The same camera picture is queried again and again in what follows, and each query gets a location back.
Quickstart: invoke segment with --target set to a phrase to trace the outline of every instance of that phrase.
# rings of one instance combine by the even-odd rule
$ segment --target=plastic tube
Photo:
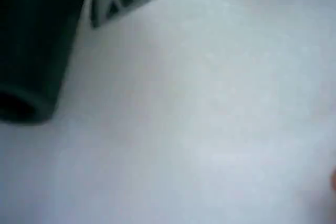
[[[0,120],[51,118],[84,0],[0,0]]]

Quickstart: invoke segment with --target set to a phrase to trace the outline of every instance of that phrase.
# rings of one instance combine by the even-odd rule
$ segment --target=dark green cylinder
[[[0,0],[0,120],[53,115],[84,0]]]

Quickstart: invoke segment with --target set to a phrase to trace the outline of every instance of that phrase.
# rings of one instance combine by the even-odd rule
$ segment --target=finger
[[[336,191],[336,171],[333,173],[331,177],[331,186],[332,189]]]

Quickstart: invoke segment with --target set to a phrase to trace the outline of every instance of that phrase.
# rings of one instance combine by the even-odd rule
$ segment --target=cylinder opening
[[[36,115],[35,108],[24,99],[0,91],[0,119],[15,123],[31,121]]]

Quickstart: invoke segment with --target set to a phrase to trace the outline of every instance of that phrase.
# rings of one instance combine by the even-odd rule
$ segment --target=white surface
[[[84,19],[56,118],[0,126],[1,223],[335,223],[336,0]]]

